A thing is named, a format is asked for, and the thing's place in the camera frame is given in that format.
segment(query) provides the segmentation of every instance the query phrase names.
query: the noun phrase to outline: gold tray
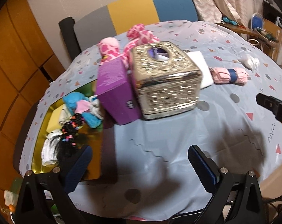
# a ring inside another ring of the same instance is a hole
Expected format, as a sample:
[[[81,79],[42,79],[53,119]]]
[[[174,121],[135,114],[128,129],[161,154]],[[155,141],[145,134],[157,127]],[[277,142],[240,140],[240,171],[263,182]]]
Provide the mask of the gold tray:
[[[92,81],[74,90],[74,92],[80,92],[83,93],[86,97],[90,97],[94,95],[95,84],[96,81]],[[48,173],[52,170],[53,167],[55,167],[55,164],[47,165],[47,166],[42,165],[41,152],[44,142],[46,140],[46,135],[47,135],[46,128],[49,123],[51,114],[56,108],[60,107],[61,105],[63,105],[63,100],[59,99],[49,107],[44,117],[44,120],[42,122],[42,125],[40,127],[40,131],[38,133],[37,140],[35,143],[32,164],[31,164],[31,169],[34,171],[34,173]],[[79,145],[87,143],[92,148],[92,160],[87,167],[87,173],[83,177],[84,180],[98,179],[101,175],[102,139],[103,139],[102,124],[96,129],[91,129],[87,124],[85,124],[83,128],[79,130],[77,143]]]

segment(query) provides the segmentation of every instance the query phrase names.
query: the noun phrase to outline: ornate metal tissue box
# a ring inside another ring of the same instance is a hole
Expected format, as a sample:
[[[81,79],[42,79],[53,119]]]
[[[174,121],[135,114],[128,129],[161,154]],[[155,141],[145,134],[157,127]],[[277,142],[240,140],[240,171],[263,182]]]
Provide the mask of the ornate metal tissue box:
[[[152,48],[161,48],[169,59],[158,61],[149,56]],[[189,111],[196,106],[202,74],[196,64],[168,41],[140,45],[130,56],[133,84],[142,113],[156,119]]]

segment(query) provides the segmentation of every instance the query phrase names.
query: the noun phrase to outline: tablecloth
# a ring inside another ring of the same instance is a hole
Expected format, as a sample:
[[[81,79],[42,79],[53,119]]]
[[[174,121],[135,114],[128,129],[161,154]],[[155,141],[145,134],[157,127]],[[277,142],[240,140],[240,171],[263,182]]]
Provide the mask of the tablecloth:
[[[169,21],[146,29],[182,50],[201,51],[209,67],[243,67],[238,59],[245,54],[257,57],[260,66],[254,72],[246,69],[250,76],[243,87],[214,84],[202,89],[192,111],[115,125],[118,182],[80,183],[69,194],[78,209],[98,216],[159,221],[204,208],[211,195],[188,161],[187,151],[193,144],[218,166],[233,173],[253,170],[259,181],[282,163],[282,124],[255,101],[259,92],[282,100],[282,69],[274,61],[236,33],[215,24]],[[125,33],[115,38],[122,48],[128,42]],[[96,79],[99,62],[99,51],[92,46],[50,84],[24,145],[22,175],[31,166],[35,139],[48,107]]]

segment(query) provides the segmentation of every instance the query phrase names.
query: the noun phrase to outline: pink giraffe print plush toy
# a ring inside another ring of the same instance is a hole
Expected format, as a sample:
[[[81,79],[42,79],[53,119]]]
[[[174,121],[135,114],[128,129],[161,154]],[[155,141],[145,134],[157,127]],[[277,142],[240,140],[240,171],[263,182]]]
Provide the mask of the pink giraffe print plush toy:
[[[107,63],[117,57],[121,57],[125,67],[129,68],[130,50],[138,45],[158,42],[159,38],[154,36],[151,31],[145,30],[144,24],[136,24],[127,32],[127,37],[132,39],[120,53],[120,45],[115,38],[104,38],[97,46],[102,55],[100,65]]]

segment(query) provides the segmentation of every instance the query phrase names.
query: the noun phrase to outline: pink folded umbrella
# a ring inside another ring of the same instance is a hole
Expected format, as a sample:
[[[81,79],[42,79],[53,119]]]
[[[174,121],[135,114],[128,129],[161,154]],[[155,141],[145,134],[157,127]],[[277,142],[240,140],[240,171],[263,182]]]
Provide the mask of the pink folded umbrella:
[[[226,69],[223,67],[210,68],[211,75],[215,83],[227,84],[227,83],[241,83],[246,84],[249,74],[244,68]]]

